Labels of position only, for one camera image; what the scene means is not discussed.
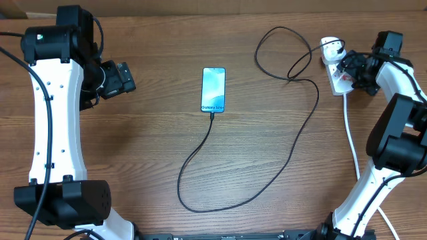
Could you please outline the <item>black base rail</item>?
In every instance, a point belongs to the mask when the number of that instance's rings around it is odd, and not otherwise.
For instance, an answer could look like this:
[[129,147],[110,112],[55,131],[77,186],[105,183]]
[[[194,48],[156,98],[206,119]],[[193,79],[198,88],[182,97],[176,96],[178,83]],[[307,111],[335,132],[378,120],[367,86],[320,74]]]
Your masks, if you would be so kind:
[[313,239],[351,239],[346,235],[327,237],[316,230],[286,230],[280,233],[228,233],[200,235],[139,234],[141,240],[313,240]]

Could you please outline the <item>white charger plug adapter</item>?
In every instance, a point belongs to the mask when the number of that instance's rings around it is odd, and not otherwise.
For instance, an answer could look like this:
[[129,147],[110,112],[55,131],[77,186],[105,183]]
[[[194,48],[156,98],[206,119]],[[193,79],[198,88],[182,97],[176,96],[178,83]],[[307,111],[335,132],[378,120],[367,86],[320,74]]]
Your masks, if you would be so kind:
[[323,37],[320,40],[322,61],[325,65],[339,63],[345,56],[345,41],[337,37]]

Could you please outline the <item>Samsung Galaxy smartphone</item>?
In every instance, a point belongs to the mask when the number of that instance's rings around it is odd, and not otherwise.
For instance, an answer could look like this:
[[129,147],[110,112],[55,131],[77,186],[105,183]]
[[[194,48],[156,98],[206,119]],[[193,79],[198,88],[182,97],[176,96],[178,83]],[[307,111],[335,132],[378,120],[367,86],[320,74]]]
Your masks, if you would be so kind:
[[225,111],[226,70],[223,67],[205,67],[202,74],[201,111]]

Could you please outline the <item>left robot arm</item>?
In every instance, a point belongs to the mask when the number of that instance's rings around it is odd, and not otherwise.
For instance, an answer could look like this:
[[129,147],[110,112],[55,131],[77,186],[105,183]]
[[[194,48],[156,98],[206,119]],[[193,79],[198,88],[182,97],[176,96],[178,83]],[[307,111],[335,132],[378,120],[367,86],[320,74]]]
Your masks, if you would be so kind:
[[136,88],[127,63],[102,61],[99,21],[78,5],[60,6],[52,26],[21,36],[35,106],[29,183],[14,189],[16,206],[32,222],[55,225],[87,239],[139,239],[137,226],[112,207],[107,181],[90,180],[83,160],[80,113]]

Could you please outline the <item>white power strip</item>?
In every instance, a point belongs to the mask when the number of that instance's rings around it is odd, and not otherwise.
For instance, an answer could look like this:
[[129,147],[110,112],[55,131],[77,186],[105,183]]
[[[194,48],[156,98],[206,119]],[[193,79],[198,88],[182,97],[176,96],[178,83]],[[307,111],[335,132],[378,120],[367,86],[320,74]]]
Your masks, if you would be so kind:
[[337,69],[338,64],[326,65],[326,73],[330,82],[332,94],[335,96],[345,95],[354,90],[353,79],[346,72]]

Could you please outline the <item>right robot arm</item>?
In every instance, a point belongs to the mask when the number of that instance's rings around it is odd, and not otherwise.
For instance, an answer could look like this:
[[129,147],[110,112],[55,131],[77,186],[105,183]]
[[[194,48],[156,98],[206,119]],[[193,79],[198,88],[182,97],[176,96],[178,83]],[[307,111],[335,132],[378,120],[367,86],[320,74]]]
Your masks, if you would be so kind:
[[339,49],[329,75],[344,74],[369,95],[383,90],[388,104],[366,144],[367,166],[346,200],[328,215],[314,239],[375,239],[366,226],[387,195],[406,178],[426,172],[426,94],[413,65],[400,56],[403,35],[381,31],[369,53]]

